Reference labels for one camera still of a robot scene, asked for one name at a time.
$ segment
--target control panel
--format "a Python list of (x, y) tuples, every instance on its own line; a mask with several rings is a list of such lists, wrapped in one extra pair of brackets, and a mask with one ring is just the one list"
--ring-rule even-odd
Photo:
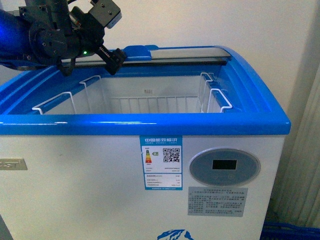
[(251, 154), (232, 148), (210, 149), (196, 155), (189, 166), (199, 182), (219, 187), (250, 182), (260, 171), (260, 162)]

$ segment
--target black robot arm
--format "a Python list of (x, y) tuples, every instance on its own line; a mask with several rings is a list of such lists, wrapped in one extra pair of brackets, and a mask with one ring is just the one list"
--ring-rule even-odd
[[(126, 54), (119, 48), (104, 47), (105, 27), (121, 19), (121, 10), (112, 0), (92, 0), (93, 8), (83, 13), (68, 4), (75, 0), (25, 0), (26, 6), (8, 13), (0, 10), (0, 64), (32, 70), (57, 65), (70, 75), (76, 58), (98, 54), (114, 75)], [(69, 68), (62, 60), (71, 59)]]

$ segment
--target energy label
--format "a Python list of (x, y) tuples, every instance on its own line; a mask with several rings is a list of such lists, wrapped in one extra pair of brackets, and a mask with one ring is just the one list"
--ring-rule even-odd
[(140, 136), (146, 190), (182, 190), (182, 136)]

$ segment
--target curtain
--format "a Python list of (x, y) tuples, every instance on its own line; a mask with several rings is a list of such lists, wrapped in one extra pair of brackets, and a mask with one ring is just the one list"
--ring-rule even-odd
[(273, 211), (280, 222), (320, 228), (320, 66)]

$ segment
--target digital display panel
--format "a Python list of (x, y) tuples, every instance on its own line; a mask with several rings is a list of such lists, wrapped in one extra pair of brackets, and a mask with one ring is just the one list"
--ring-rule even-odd
[(213, 160), (213, 170), (236, 170), (237, 160)]

